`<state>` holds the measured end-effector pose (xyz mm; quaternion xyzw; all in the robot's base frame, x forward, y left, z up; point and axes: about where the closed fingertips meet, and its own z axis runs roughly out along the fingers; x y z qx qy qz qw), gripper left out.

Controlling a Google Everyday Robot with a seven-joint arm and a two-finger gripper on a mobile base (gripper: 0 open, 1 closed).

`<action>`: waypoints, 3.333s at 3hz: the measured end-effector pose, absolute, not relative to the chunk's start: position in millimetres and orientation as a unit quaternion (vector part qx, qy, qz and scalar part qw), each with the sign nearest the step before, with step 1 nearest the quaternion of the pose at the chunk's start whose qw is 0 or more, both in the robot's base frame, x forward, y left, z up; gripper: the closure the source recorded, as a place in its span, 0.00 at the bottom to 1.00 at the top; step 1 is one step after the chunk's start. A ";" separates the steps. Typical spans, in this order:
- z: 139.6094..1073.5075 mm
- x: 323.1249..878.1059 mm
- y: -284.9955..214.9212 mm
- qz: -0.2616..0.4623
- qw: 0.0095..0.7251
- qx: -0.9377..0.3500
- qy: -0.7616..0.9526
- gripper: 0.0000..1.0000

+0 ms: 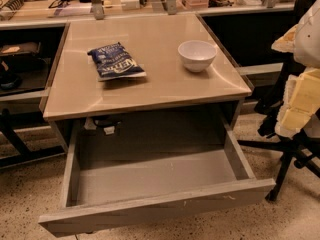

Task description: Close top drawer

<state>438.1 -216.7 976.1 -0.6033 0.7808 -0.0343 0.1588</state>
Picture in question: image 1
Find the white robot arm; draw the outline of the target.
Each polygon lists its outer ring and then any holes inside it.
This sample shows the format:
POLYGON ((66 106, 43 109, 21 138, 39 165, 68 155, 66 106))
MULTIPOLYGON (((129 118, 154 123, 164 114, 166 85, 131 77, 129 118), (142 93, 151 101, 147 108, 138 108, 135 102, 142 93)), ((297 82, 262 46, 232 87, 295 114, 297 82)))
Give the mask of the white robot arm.
POLYGON ((292 138, 320 108, 320 0, 271 48, 292 53, 294 60, 306 67, 298 77, 288 78, 277 115, 275 132, 292 138))

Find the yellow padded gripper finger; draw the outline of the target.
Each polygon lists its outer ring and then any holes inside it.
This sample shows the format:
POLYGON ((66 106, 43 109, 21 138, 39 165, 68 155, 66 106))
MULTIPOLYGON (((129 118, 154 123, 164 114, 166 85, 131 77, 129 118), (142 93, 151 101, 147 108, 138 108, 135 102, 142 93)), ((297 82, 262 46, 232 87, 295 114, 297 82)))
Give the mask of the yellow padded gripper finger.
POLYGON ((320 108, 320 69, 307 67, 299 76, 290 75, 285 84, 283 105, 275 132, 292 138, 320 108))

